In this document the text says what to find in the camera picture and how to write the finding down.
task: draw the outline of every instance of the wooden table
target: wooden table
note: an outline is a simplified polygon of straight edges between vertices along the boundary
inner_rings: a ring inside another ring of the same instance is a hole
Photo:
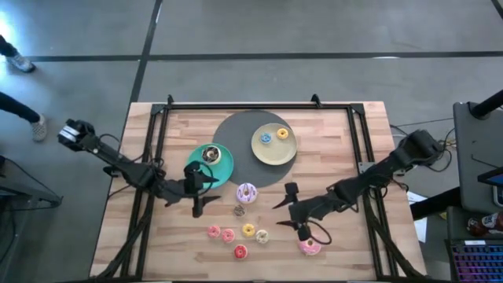
[[[364,104],[374,155],[379,161],[395,148],[386,110],[383,102]],[[142,153],[151,105],[133,103],[130,108],[121,148],[121,152],[130,158]],[[198,145],[212,142],[218,125],[237,111],[240,110],[170,112],[163,146],[163,169],[167,172],[167,178],[182,178],[182,169],[189,154]],[[286,182],[297,182],[299,198],[304,199],[323,194],[326,186],[357,174],[346,112],[323,109],[271,112],[290,125],[299,141],[296,162],[290,172],[279,183],[260,188],[259,198],[247,206],[248,213],[243,219],[237,219],[232,214],[237,204],[237,185],[231,182],[216,190],[215,193],[222,198],[206,206],[204,215],[198,219],[191,215],[191,200],[182,200],[179,204],[165,208],[164,201],[157,199],[144,280],[375,279],[363,211],[359,214],[345,211],[327,215],[321,224],[331,233],[333,243],[315,256],[304,256],[297,248],[296,233],[286,226],[275,224],[289,219],[288,209],[271,209],[283,200]],[[358,133],[365,158],[360,128]],[[124,185],[124,180],[114,180],[111,192]],[[134,189],[126,189],[108,202],[91,275],[99,274],[125,241],[133,199]],[[390,186],[384,203],[393,240],[413,266],[425,274],[406,193],[397,186]],[[239,232],[246,222],[268,230],[269,243],[260,245],[254,240],[244,239]],[[206,231],[211,225],[234,229],[237,239],[232,244],[210,240]],[[236,244],[247,245],[249,256],[245,261],[233,258]],[[387,270],[382,242],[380,254],[384,270]],[[133,256],[132,264],[135,264],[135,260],[136,256]]]

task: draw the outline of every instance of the green plate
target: green plate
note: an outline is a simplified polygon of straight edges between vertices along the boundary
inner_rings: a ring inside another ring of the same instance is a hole
[[[220,152],[222,154],[222,157],[220,158],[220,161],[215,164],[215,165],[208,165],[211,170],[213,171],[213,177],[218,179],[218,182],[213,183],[213,186],[211,187],[212,189],[218,188],[219,186],[223,185],[225,182],[227,182],[230,178],[230,175],[233,173],[234,169],[234,158],[232,154],[230,154],[230,151],[223,145],[211,143],[211,144],[206,144],[198,147],[197,149],[194,149],[194,151],[190,154],[187,164],[193,162],[193,161],[200,161],[203,162],[203,150],[206,149],[208,146],[213,145],[218,147],[220,149]],[[201,166],[201,169],[203,170],[203,173],[206,176],[211,176],[210,171],[205,167]],[[210,186],[210,183],[204,183],[204,188],[207,189]]]

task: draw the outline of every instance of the sneaker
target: sneaker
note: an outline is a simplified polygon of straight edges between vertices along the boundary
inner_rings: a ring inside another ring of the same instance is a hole
[[[19,53],[15,56],[7,57],[7,61],[14,65],[14,67],[20,69],[22,72],[33,72],[36,69],[30,60]]]
[[[31,123],[31,132],[33,133],[33,140],[35,142],[41,142],[47,136],[46,117],[44,117],[42,114],[39,115],[40,120],[37,123]]]

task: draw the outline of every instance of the concrete floor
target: concrete floor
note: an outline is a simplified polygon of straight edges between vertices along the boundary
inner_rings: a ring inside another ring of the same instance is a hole
[[[24,121],[0,112],[0,131],[10,133],[0,138],[0,153],[64,195],[58,209],[31,212],[12,282],[87,277],[110,178],[102,173],[102,162],[65,149],[56,135],[67,118],[87,120],[98,133],[121,135],[142,67],[138,61],[111,60],[115,55],[140,57],[154,4],[0,2],[0,34],[25,55],[47,61],[37,63],[39,69],[29,75],[0,65],[0,91],[50,118],[49,137],[35,144]],[[150,51],[499,50],[503,20],[491,0],[163,0]],[[88,62],[61,59],[108,55]],[[165,101],[167,94],[176,101],[305,101],[314,93],[325,101],[378,100],[386,102],[390,123],[404,124],[452,117],[455,101],[481,101],[499,91],[501,73],[503,57],[150,61],[137,90],[139,101]],[[452,127],[448,120],[403,129],[424,128],[442,138]],[[425,196],[451,189],[458,184],[456,160],[442,174],[419,168],[405,180]],[[428,223],[423,245],[428,272],[447,278],[446,224],[438,219]]]

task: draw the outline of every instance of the pink frosted donut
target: pink frosted donut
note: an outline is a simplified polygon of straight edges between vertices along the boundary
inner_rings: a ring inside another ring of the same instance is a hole
[[[299,248],[305,255],[316,255],[321,250],[321,245],[313,239],[299,241]]]
[[[207,235],[210,238],[216,239],[218,236],[220,236],[220,227],[218,226],[209,226],[207,228]]]
[[[259,191],[250,183],[243,183],[237,187],[236,197],[242,204],[251,204],[257,198]]]
[[[234,241],[234,231],[232,229],[225,229],[222,231],[222,239],[227,244]]]

